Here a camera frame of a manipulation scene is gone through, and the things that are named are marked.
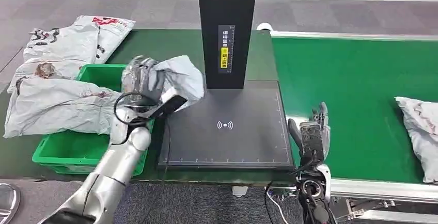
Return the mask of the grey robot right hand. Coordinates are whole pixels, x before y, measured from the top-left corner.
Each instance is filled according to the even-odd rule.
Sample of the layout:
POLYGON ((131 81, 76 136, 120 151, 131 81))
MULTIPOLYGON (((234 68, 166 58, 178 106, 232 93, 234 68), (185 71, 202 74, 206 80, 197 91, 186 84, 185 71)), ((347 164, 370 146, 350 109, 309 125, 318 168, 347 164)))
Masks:
POLYGON ((288 131, 299 149, 301 167, 317 166, 326 160, 331 139, 328 117, 327 105, 321 102, 319 110, 314 109, 308 121, 297 124, 293 119, 288 119, 288 131))

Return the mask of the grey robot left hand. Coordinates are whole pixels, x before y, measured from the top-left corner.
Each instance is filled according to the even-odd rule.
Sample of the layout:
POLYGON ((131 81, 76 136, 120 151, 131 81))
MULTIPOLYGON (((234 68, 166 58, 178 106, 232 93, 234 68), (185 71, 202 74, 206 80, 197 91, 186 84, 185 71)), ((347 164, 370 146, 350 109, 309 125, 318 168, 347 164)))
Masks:
POLYGON ((153 68, 157 64, 158 61, 144 55, 129 62, 121 77, 121 105, 145 113, 161 103, 165 74, 153 68))

